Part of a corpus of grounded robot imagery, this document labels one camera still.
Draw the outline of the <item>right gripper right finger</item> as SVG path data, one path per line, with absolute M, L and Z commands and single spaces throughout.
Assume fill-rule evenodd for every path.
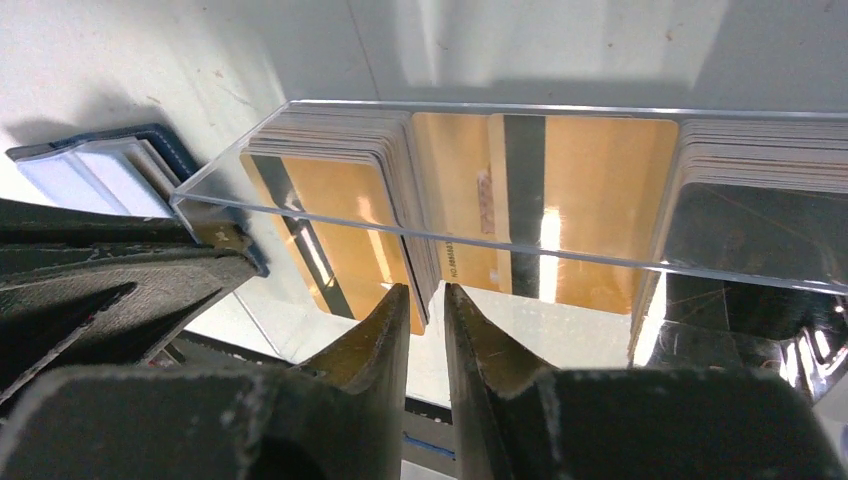
M 843 479 L 807 403 L 756 370 L 562 370 L 444 290 L 462 479 Z

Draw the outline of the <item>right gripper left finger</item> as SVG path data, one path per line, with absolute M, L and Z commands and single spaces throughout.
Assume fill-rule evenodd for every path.
M 1 432 L 5 479 L 396 479 L 410 306 L 390 288 L 292 366 L 71 367 Z

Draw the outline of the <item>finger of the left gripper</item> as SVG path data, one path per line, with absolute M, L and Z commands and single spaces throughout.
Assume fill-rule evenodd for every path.
M 1 201 L 1 251 L 69 251 L 105 247 L 196 255 L 199 244 L 177 220 L 115 216 Z
M 2 248 L 2 403 L 53 368 L 150 359 L 257 273 L 203 246 Z

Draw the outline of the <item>blue card holder wallet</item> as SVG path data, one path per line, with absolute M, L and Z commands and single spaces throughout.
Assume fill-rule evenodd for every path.
M 115 216 L 169 218 L 180 223 L 169 201 L 176 188 L 197 170 L 180 139 L 159 123 L 13 147 L 6 154 L 22 179 L 43 199 L 31 204 Z M 256 248 L 229 218 L 215 218 L 189 233 L 199 244 L 196 255 L 126 247 L 69 251 L 91 253 L 97 261 L 117 257 L 125 264 L 207 263 L 214 269 L 235 269 L 244 278 L 266 276 L 267 268 Z

